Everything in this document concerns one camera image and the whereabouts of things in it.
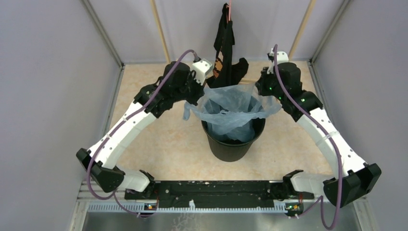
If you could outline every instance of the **trash bag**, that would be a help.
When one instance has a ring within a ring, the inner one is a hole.
[[[260,96],[254,84],[223,88],[204,88],[198,105],[184,104],[183,119],[190,118],[190,110],[207,122],[208,134],[218,141],[248,142],[255,136],[252,119],[267,118],[277,113],[281,104],[273,96]]]

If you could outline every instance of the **beige tabletop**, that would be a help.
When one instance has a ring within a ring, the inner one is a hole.
[[[304,89],[314,91],[306,62],[294,62],[302,71]],[[166,64],[126,65],[111,122],[127,110],[140,88],[154,83]],[[258,80],[268,62],[249,62],[244,79]],[[308,134],[283,110],[266,120],[262,135],[236,162],[223,162],[210,150],[201,122],[194,114],[182,119],[184,102],[145,128],[118,161],[124,169],[145,170],[156,180],[281,180],[303,169],[331,174],[329,164]]]

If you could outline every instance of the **translucent plastic bag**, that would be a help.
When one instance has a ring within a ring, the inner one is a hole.
[[[207,132],[216,140],[248,142],[255,136],[251,120],[267,118],[280,108],[273,96],[258,95],[255,84],[240,84],[205,88],[197,106],[184,104],[183,119],[188,120],[192,110],[199,119],[207,122]]]

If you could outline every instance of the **black cloth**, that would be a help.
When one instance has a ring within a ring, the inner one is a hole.
[[[225,3],[214,42],[214,48],[217,51],[213,70],[214,75],[207,80],[207,84],[211,88],[236,85],[248,71],[249,64],[244,58],[241,58],[237,64],[232,65],[232,46],[235,44],[235,38],[232,21],[227,22],[228,12],[228,5]]]

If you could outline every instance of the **trash can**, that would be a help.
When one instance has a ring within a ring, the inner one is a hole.
[[[214,139],[207,130],[207,122],[201,121],[205,133],[207,134],[208,143],[212,153],[220,160],[226,162],[234,162],[241,159],[249,150],[252,143],[258,139],[265,127],[265,119],[253,119],[252,127],[254,128],[254,138],[248,142],[237,140],[218,141]]]

